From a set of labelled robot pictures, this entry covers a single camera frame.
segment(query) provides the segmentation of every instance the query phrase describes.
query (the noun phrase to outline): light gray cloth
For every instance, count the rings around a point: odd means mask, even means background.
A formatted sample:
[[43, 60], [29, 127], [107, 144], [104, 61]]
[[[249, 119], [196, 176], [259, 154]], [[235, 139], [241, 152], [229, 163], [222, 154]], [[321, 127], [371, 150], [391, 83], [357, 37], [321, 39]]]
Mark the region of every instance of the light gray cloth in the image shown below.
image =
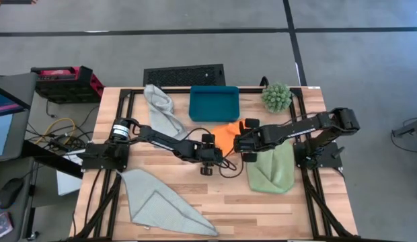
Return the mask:
[[173, 101], [167, 94], [150, 84], [146, 85], [144, 96], [149, 104], [152, 129], [179, 140], [187, 135], [183, 124], [173, 115]]
[[141, 169], [120, 175], [133, 223], [181, 233], [218, 235], [207, 219], [156, 177]]

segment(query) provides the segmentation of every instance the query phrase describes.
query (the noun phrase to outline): gray floor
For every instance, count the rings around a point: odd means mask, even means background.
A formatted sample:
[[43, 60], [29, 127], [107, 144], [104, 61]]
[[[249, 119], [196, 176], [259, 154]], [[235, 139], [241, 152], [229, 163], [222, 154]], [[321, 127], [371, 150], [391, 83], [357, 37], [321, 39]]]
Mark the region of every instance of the gray floor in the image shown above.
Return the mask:
[[[296, 28], [417, 26], [417, 1], [290, 2]], [[275, 0], [39, 0], [0, 8], [0, 32], [285, 27], [282, 1]], [[417, 117], [417, 32], [297, 37], [308, 85], [321, 86], [328, 108], [353, 108], [361, 125], [359, 133], [338, 141], [346, 147], [344, 173], [359, 234], [417, 241], [417, 153], [389, 139], [391, 129]], [[211, 63], [224, 64], [228, 85], [255, 85], [262, 75], [298, 85], [288, 34], [0, 38], [2, 75], [87, 65], [105, 85], [124, 87], [142, 85], [146, 68]], [[34, 107], [30, 122], [42, 132], [52, 119], [44, 114], [45, 100], [36, 96]], [[50, 112], [81, 123], [92, 107], [53, 104]], [[397, 142], [417, 149], [413, 136]], [[54, 171], [45, 172], [55, 179]], [[73, 196], [37, 212], [38, 241], [67, 236]], [[54, 222], [46, 225], [48, 219]]]

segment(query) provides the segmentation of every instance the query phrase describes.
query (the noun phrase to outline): green plant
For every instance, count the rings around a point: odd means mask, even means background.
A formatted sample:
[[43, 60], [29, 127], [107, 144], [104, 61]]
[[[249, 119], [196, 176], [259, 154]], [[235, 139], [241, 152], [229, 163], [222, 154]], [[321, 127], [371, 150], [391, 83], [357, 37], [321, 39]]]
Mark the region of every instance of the green plant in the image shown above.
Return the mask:
[[269, 85], [262, 90], [262, 101], [270, 112], [281, 112], [291, 104], [291, 91], [282, 83]]

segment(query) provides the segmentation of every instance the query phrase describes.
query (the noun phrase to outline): green cloth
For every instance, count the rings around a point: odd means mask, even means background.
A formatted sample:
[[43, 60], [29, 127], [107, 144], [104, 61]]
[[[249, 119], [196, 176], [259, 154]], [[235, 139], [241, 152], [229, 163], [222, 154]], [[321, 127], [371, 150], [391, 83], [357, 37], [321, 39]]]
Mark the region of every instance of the green cloth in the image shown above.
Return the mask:
[[249, 186], [253, 191], [282, 194], [294, 185], [294, 150], [289, 142], [258, 153], [257, 161], [247, 165]]

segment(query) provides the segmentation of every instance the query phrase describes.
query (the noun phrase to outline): teal tray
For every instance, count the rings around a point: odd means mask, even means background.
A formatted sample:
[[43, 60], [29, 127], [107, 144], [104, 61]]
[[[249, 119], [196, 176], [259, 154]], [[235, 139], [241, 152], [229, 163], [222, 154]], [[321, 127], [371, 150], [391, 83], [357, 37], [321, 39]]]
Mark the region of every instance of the teal tray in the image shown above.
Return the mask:
[[189, 117], [194, 122], [234, 122], [240, 117], [239, 89], [225, 86], [190, 88]]

